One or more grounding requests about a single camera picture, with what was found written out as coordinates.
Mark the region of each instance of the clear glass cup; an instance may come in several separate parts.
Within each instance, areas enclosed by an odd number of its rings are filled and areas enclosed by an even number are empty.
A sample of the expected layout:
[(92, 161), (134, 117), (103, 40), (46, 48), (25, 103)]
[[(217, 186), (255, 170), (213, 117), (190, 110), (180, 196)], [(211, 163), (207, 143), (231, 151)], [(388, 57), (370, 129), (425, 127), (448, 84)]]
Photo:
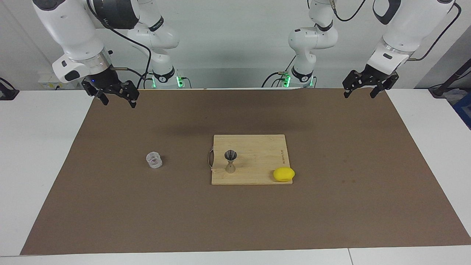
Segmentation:
[(162, 159), (157, 152), (149, 153), (146, 157), (146, 160), (151, 168), (159, 168), (163, 165)]

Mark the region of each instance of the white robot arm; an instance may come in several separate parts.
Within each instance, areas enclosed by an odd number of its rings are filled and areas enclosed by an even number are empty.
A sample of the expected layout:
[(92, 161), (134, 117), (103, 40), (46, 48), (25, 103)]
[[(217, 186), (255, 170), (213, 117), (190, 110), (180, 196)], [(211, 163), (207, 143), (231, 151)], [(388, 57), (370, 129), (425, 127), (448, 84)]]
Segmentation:
[[(171, 63), (165, 50), (176, 48), (179, 37), (176, 31), (164, 22), (154, 0), (138, 0), (139, 23), (128, 31), (128, 37), (149, 47), (152, 54), (152, 75), (158, 88), (180, 88), (183, 83), (178, 70)], [(147, 54), (147, 50), (131, 43), (133, 47)]]
[(313, 27), (299, 28), (290, 33), (289, 45), (296, 52), (294, 65), (290, 69), (293, 86), (309, 86), (316, 64), (313, 50), (333, 47), (339, 34), (333, 26), (333, 10), (329, 0), (312, 0), (309, 17)]
[(376, 18), (388, 25), (363, 72), (351, 71), (343, 81), (348, 98), (357, 88), (374, 85), (372, 98), (391, 89), (398, 80), (396, 70), (417, 51), (422, 40), (443, 20), (455, 0), (375, 0)]
[[(91, 12), (108, 27), (130, 30), (131, 39), (152, 50), (152, 72), (158, 77), (157, 83), (162, 84), (159, 88), (183, 85), (163, 50), (175, 48), (178, 36), (164, 24), (154, 0), (32, 1), (41, 22), (64, 50), (65, 54), (52, 65), (60, 81), (67, 83), (85, 77), (82, 84), (87, 93), (101, 99), (105, 105), (108, 100), (103, 93), (125, 98), (133, 108), (136, 105), (139, 92), (131, 81), (119, 80), (103, 42), (97, 37), (88, 15)], [(147, 53), (147, 49), (140, 46), (139, 49)]]

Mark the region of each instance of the brown paper mat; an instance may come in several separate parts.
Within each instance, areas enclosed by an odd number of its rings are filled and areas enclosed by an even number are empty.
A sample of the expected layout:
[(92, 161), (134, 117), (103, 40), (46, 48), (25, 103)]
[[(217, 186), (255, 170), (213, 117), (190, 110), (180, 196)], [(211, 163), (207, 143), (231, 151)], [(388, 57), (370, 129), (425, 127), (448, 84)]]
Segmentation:
[[(94, 101), (21, 254), (471, 244), (388, 96), (342, 92)], [(285, 134), (294, 184), (211, 185), (215, 134)]]

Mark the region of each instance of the lemon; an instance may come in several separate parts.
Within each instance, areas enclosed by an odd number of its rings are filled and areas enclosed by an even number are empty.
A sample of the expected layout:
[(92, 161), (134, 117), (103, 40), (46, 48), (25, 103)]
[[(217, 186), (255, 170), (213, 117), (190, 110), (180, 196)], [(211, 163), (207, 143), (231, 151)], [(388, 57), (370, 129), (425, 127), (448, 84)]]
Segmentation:
[(281, 167), (273, 172), (273, 177), (279, 182), (288, 182), (294, 178), (294, 170), (289, 167)]

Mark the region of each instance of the white table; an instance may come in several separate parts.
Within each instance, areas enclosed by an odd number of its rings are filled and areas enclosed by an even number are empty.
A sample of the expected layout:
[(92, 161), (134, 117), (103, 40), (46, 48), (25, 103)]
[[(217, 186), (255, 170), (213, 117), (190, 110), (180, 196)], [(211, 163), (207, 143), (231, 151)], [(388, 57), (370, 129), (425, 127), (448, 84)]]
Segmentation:
[[(471, 234), (471, 131), (428, 91), (388, 94)], [(0, 265), (471, 264), (471, 246), (17, 257), (91, 101), (83, 91), (23, 91), (14, 101), (0, 102)]]

